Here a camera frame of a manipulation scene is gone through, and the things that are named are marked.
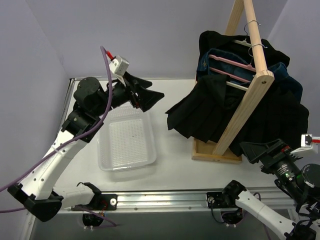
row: plastic bin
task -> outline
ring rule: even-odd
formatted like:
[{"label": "plastic bin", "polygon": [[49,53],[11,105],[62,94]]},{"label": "plastic bin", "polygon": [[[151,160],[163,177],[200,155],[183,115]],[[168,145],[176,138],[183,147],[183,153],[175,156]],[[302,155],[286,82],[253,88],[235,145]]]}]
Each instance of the plastic bin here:
[{"label": "plastic bin", "polygon": [[98,165],[103,171],[140,168],[157,158],[148,112],[126,104],[110,111],[98,134]]}]

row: metal hook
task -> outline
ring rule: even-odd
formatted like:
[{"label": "metal hook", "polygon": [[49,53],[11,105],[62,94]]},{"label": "metal hook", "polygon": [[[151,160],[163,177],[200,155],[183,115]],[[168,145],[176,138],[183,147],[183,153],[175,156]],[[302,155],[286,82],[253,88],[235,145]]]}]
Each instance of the metal hook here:
[{"label": "metal hook", "polygon": [[252,23],[252,22],[256,22],[259,26],[261,26],[261,24],[260,24],[257,20],[250,20],[250,21],[248,21],[248,22],[244,25],[244,28],[243,28],[243,30],[245,31],[245,41],[247,41],[247,37],[248,37],[248,32],[246,31],[246,26],[247,26],[249,23]]},{"label": "metal hook", "polygon": [[248,49],[248,54],[249,54],[251,57],[254,57],[254,56],[252,56],[252,55],[250,54],[250,49],[252,49],[253,47],[258,46],[258,45],[262,46],[262,47],[265,48],[265,49],[268,48],[267,46],[263,45],[262,43],[253,44],[253,45],[252,45],[251,47],[249,47],[249,49]]}]

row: black clothing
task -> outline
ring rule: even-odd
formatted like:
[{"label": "black clothing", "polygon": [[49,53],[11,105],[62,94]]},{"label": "black clothing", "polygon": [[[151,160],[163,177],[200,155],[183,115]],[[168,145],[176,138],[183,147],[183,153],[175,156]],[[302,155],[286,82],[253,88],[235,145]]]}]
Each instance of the black clothing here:
[{"label": "black clothing", "polygon": [[[193,90],[166,114],[168,129],[203,142],[218,142],[245,92],[227,86],[228,75],[205,75]],[[235,137],[230,150],[242,154],[239,143],[267,143],[282,139],[291,148],[300,147],[301,135],[308,130],[309,111],[290,91],[272,84],[252,115]]]},{"label": "black clothing", "polygon": [[[201,58],[203,55],[208,52],[210,49],[220,49],[227,52],[234,53],[235,55],[238,55],[243,60],[245,60],[247,63],[250,63],[252,61],[252,57],[248,54],[248,47],[240,45],[238,43],[233,42],[233,40],[245,40],[250,43],[250,37],[246,37],[244,35],[235,35],[235,36],[227,36],[227,35],[221,35],[220,33],[216,31],[205,31],[201,33],[199,38],[199,50],[200,50],[200,57],[199,62],[201,61]],[[271,67],[277,63],[283,63],[286,67],[288,67],[290,58],[282,53],[281,51],[275,50],[271,44],[265,40],[262,39],[261,43],[267,47],[263,48],[264,51],[264,57],[266,61],[267,67]]]}]

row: tabletop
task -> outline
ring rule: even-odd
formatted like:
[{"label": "tabletop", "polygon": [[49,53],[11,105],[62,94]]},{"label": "tabletop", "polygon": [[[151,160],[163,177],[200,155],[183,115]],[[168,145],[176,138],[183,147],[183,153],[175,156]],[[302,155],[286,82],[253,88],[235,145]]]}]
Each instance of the tabletop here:
[{"label": "tabletop", "polygon": [[[100,80],[105,88],[107,80]],[[262,173],[259,164],[243,157],[241,164],[192,160],[192,137],[186,139],[168,130],[165,112],[194,87],[194,79],[152,79],[151,90],[165,97],[149,110],[157,158],[154,163],[121,172],[102,171],[98,166],[98,137],[82,149],[62,173],[56,187],[74,187],[91,182],[103,192],[222,189],[231,180],[247,188],[274,187],[274,176]],[[76,81],[73,92],[77,89]],[[71,99],[68,113],[75,103]]]}]

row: wooden clothes rack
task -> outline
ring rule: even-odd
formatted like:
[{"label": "wooden clothes rack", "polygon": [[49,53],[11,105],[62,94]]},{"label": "wooden clothes rack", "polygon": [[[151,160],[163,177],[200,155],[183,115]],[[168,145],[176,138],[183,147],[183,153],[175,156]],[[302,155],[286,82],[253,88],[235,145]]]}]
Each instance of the wooden clothes rack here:
[{"label": "wooden clothes rack", "polygon": [[241,156],[235,156],[230,151],[229,145],[235,139],[275,79],[274,74],[267,69],[252,0],[234,1],[225,34],[230,36],[235,34],[244,9],[250,34],[256,75],[228,126],[224,130],[219,142],[215,143],[209,141],[208,143],[204,143],[194,138],[192,149],[193,160],[241,163]]}]

